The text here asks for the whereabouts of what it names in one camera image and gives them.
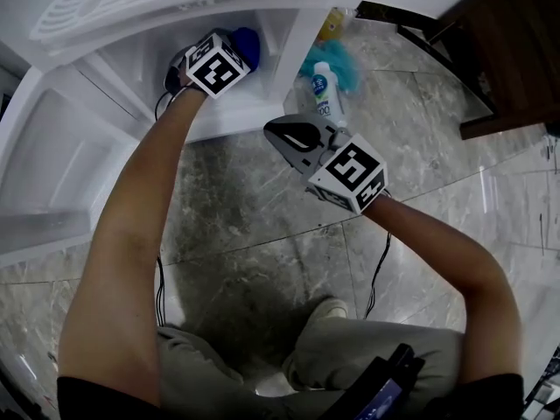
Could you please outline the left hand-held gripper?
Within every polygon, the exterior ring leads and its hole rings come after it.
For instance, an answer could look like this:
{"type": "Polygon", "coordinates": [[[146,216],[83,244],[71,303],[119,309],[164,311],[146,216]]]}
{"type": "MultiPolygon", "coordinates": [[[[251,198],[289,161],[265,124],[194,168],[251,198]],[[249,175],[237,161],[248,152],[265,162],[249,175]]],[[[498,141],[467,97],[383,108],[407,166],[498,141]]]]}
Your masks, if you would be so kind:
{"type": "Polygon", "coordinates": [[[176,52],[164,78],[165,90],[176,97],[184,88],[195,88],[217,99],[251,74],[232,49],[230,32],[210,31],[202,40],[176,52]]]}

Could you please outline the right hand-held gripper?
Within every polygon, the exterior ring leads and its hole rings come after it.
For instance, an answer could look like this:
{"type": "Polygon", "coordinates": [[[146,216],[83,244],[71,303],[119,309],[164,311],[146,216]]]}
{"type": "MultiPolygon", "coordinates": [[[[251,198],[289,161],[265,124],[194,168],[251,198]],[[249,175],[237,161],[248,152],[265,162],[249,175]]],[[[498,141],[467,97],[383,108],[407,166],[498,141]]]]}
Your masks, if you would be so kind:
{"type": "Polygon", "coordinates": [[[361,214],[387,187],[385,160],[360,134],[317,169],[326,143],[337,130],[321,115],[284,115],[267,122],[263,130],[289,165],[308,179],[307,189],[322,201],[361,214]]]}

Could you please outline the blue cloth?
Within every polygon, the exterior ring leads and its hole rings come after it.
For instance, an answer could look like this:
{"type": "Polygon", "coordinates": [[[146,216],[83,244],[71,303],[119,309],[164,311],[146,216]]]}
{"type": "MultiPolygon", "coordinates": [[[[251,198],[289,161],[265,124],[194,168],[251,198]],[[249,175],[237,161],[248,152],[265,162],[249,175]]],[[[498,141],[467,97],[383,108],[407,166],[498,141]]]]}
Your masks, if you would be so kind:
{"type": "Polygon", "coordinates": [[[253,73],[259,67],[261,58],[261,43],[258,33],[248,27],[240,27],[231,31],[228,39],[232,49],[248,66],[249,72],[253,73]]]}

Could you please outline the person's left forearm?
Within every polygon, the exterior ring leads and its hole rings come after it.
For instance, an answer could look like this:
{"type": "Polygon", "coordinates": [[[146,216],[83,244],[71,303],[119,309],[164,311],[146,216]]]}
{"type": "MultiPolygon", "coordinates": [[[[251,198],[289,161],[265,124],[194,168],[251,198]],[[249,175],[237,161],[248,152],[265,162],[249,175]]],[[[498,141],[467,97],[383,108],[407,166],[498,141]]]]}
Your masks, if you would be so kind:
{"type": "Polygon", "coordinates": [[[160,404],[155,270],[179,157],[205,102],[185,88],[130,156],[94,231],[59,340],[59,407],[160,404]]]}

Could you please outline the person's right forearm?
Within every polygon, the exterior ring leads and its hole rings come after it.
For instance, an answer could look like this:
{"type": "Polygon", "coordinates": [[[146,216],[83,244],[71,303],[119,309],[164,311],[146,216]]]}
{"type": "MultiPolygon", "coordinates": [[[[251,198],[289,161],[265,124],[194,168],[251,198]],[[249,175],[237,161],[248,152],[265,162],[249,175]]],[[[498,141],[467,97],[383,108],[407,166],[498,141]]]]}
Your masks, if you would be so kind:
{"type": "Polygon", "coordinates": [[[522,372],[522,322],[507,276],[469,236],[381,195],[363,215],[412,249],[463,298],[465,332],[458,379],[522,372]]]}

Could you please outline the white bottle with blue label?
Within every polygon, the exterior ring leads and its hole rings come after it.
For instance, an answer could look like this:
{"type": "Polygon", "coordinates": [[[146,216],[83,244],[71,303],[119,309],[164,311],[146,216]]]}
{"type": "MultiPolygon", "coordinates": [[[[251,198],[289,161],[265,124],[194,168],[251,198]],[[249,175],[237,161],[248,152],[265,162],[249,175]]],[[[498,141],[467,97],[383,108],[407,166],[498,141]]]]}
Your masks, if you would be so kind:
{"type": "Polygon", "coordinates": [[[318,113],[339,128],[347,126],[347,118],[340,103],[338,77],[324,61],[317,62],[311,77],[318,113]]]}

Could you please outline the teal fluffy duster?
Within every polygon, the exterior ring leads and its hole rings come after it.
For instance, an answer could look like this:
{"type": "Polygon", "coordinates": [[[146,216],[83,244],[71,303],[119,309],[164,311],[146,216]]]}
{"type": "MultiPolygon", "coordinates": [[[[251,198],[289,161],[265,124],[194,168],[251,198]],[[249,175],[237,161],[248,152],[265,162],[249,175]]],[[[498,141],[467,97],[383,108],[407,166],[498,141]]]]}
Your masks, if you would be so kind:
{"type": "Polygon", "coordinates": [[[319,62],[329,65],[338,79],[338,86],[342,92],[351,93],[358,90],[360,84],[359,68],[354,57],[337,39],[321,41],[311,46],[298,74],[311,78],[314,67],[319,62]]]}

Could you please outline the yellow plastic bottle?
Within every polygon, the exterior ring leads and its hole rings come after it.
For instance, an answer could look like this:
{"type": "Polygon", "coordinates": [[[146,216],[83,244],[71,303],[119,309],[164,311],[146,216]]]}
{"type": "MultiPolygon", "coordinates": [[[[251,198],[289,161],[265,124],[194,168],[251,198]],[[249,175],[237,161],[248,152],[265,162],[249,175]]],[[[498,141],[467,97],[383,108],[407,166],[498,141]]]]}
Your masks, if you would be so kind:
{"type": "Polygon", "coordinates": [[[317,41],[340,40],[354,17],[355,10],[341,7],[332,8],[318,32],[317,41]]]}

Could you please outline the white shoe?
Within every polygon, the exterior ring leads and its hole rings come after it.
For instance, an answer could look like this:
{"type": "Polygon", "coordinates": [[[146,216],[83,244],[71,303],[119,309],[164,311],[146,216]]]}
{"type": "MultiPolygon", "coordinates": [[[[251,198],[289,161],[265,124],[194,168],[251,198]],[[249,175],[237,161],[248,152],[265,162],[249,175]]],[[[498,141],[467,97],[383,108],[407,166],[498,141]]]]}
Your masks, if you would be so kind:
{"type": "Polygon", "coordinates": [[[339,318],[339,319],[347,319],[348,318],[348,307],[347,304],[336,297],[328,297],[321,301],[317,307],[311,313],[308,321],[313,323],[320,319],[329,319],[329,318],[339,318]]]}

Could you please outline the dark brown wooden table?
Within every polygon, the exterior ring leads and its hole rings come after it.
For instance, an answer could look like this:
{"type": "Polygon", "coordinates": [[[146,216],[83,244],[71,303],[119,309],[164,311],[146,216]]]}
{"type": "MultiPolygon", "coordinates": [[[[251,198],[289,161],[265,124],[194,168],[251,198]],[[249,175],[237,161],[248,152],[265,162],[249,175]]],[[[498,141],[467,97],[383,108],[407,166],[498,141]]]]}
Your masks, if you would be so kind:
{"type": "Polygon", "coordinates": [[[560,140],[560,0],[459,0],[438,17],[363,1],[357,17],[394,24],[488,108],[462,139],[541,124],[560,140]]]}

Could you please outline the beige grey trousers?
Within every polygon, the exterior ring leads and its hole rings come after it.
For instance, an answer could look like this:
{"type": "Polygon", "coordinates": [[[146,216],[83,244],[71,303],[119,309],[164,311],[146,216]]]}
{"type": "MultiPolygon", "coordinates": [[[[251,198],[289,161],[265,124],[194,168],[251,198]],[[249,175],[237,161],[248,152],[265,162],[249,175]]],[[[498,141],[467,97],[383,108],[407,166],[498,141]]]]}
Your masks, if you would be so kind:
{"type": "Polygon", "coordinates": [[[157,332],[161,408],[171,420],[316,420],[349,389],[374,358],[400,344],[424,361],[398,416],[417,419],[428,403],[457,384],[463,335],[429,328],[348,318],[308,323],[283,364],[291,395],[264,397],[244,387],[202,338],[173,328],[157,332]]]}

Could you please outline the black device with screen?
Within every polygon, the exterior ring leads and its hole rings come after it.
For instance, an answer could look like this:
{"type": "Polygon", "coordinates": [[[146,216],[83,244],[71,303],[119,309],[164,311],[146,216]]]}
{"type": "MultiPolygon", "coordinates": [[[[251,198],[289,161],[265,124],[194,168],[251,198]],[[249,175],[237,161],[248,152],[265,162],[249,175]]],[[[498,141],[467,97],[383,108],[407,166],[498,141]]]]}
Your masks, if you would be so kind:
{"type": "Polygon", "coordinates": [[[387,358],[376,357],[347,394],[347,420],[392,420],[410,397],[425,359],[407,344],[399,344],[387,358]]]}

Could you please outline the black shirt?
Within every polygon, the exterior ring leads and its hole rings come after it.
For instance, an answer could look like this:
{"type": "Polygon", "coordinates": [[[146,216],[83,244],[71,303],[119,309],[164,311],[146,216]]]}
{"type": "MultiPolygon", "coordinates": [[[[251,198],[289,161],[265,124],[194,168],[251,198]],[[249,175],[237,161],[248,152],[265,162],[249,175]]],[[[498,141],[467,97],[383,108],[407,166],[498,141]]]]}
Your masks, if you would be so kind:
{"type": "MultiPolygon", "coordinates": [[[[130,395],[70,377],[57,380],[61,420],[211,420],[209,416],[165,414],[130,395]]],[[[456,388],[411,418],[396,420],[521,420],[522,378],[502,374],[456,388]]]]}

